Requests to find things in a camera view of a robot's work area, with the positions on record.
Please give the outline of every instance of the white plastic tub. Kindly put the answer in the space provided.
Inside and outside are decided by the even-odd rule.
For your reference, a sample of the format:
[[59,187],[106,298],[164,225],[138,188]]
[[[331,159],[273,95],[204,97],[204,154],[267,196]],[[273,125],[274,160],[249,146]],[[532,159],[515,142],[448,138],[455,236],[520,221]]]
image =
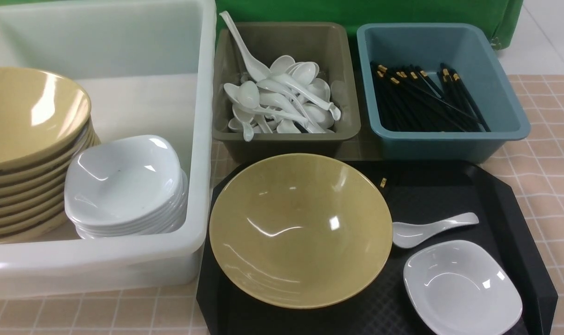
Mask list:
[[0,245],[0,299],[184,283],[209,211],[213,0],[74,0],[0,7],[0,66],[42,68],[90,93],[101,140],[155,134],[190,176],[176,232],[79,240],[67,223]]

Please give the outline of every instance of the chopsticks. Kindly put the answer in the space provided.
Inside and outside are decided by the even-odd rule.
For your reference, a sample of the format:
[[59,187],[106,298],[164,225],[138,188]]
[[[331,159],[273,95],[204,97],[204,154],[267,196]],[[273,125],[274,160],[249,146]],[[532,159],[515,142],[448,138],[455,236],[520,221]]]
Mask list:
[[420,66],[371,64],[379,118],[390,131],[489,132],[459,74],[445,64],[441,87]]

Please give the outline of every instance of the black serving tray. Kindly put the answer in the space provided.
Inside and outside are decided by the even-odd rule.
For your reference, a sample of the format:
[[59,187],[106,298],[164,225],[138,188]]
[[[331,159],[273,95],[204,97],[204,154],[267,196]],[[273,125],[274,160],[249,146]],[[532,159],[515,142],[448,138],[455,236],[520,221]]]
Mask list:
[[[211,335],[432,335],[407,296],[403,267],[415,252],[459,239],[490,253],[522,296],[523,317],[506,334],[549,335],[558,295],[509,185],[462,161],[347,163],[376,185],[387,179],[386,187],[379,189],[395,221],[429,223],[475,212],[480,224],[436,235],[417,248],[394,246],[368,288],[337,305],[310,310],[274,307],[245,294],[218,266],[208,236],[197,301]],[[212,206],[228,181],[246,166],[214,189]]]

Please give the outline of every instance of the floor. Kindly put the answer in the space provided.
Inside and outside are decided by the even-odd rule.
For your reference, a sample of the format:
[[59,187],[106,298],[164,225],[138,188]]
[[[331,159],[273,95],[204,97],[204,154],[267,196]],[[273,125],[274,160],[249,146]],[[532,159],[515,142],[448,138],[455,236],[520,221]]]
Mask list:
[[524,0],[511,46],[498,55],[507,74],[564,74],[564,0]]

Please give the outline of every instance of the green cloth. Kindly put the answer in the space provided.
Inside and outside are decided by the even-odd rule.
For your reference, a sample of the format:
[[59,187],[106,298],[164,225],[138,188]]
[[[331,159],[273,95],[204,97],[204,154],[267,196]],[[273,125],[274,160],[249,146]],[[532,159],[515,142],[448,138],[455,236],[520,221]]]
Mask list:
[[[477,26],[495,49],[511,43],[522,0],[216,0],[233,20],[326,21],[343,25],[351,44],[366,23],[458,22]],[[218,31],[225,27],[218,19]]]

